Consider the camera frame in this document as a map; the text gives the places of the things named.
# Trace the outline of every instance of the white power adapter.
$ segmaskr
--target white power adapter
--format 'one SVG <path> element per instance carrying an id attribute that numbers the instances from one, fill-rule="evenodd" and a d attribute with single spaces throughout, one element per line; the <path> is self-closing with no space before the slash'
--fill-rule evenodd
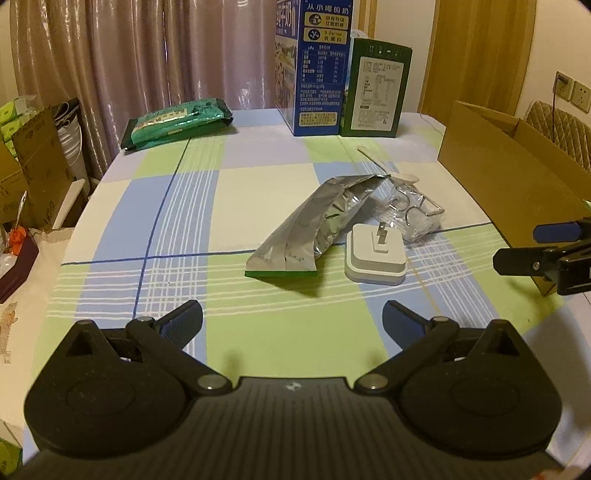
<path id="1" fill-rule="evenodd" d="M 347 234 L 345 275 L 359 283 L 398 285 L 407 272 L 402 234 L 385 223 L 357 223 Z"/>

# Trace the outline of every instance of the pink curtain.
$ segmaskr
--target pink curtain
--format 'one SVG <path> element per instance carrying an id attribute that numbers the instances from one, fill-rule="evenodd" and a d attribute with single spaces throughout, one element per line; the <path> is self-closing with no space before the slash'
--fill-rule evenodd
<path id="1" fill-rule="evenodd" d="M 101 178 L 127 121 L 187 100 L 272 106 L 275 0 L 12 0 L 20 94 L 78 97 Z"/>

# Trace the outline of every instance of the green box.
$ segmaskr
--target green box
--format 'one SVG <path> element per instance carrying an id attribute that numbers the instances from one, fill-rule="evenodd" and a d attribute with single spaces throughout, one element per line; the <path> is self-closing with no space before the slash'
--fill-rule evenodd
<path id="1" fill-rule="evenodd" d="M 17 439 L 21 432 L 17 430 L 0 420 L 0 472 L 3 475 L 13 473 L 22 465 L 22 447 Z"/>
<path id="2" fill-rule="evenodd" d="M 412 56 L 409 47 L 371 38 L 354 39 L 341 136 L 396 136 Z"/>

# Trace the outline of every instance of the red object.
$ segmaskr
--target red object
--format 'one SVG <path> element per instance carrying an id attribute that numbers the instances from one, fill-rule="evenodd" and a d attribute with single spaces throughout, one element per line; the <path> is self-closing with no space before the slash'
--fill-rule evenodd
<path id="1" fill-rule="evenodd" d="M 17 262 L 0 278 L 0 303 L 4 303 L 18 287 L 25 283 L 39 254 L 39 247 L 35 240 L 26 230 L 25 234 L 26 237 L 21 244 Z"/>
<path id="2" fill-rule="evenodd" d="M 16 230 L 14 228 L 10 230 L 10 234 L 8 235 L 8 246 L 13 255 L 18 256 L 21 252 L 22 243 L 25 241 L 26 237 L 27 231 L 23 226 L 17 227 Z"/>

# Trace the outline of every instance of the tablecloth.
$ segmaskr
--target tablecloth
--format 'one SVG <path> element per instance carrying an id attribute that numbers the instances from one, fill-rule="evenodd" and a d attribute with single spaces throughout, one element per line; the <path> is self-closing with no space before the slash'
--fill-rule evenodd
<path id="1" fill-rule="evenodd" d="M 494 272 L 492 256 L 506 244 L 437 162 L 443 132 L 433 118 L 405 113 L 396 139 L 296 138 L 275 110 L 250 111 L 235 112 L 232 127 L 219 135 L 121 153 L 66 251 L 33 375 L 75 320 L 120 327 L 197 299 L 204 326 L 186 352 L 234 381 L 352 381 L 400 351 L 381 318 L 384 303 L 396 299 L 424 317 L 442 314 L 463 326 L 510 320 L 563 398 L 551 451 L 568 462 L 591 430 L 591 303 L 584 295 L 542 298 L 531 279 Z M 316 278 L 246 278 L 252 251 L 318 185 L 379 173 L 357 152 L 359 144 L 391 168 L 419 176 L 418 187 L 446 209 L 438 232 L 407 245 L 405 281 L 349 281 L 343 238 L 318 260 Z M 374 222 L 371 208 L 368 202 L 356 221 Z"/>

